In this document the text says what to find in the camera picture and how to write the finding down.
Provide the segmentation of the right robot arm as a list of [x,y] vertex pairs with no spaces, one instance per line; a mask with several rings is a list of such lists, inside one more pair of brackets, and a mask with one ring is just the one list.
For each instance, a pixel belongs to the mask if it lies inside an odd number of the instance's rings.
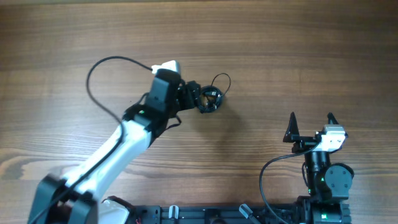
[[342,148],[348,134],[332,113],[327,117],[323,129],[310,137],[300,135],[295,114],[290,114],[283,142],[293,144],[293,154],[304,155],[304,178],[309,193],[308,197],[297,198],[290,216],[292,223],[352,222],[349,205],[343,202],[349,198],[354,171],[346,164],[330,161],[330,155]]

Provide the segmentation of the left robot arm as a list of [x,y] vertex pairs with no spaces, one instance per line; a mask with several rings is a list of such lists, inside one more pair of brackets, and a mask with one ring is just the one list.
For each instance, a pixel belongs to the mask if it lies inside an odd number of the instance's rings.
[[101,223],[100,200],[116,177],[166,130],[170,118],[200,103],[200,85],[171,69],[155,71],[151,89],[130,106],[109,139],[62,177],[47,175],[35,193],[29,223]]

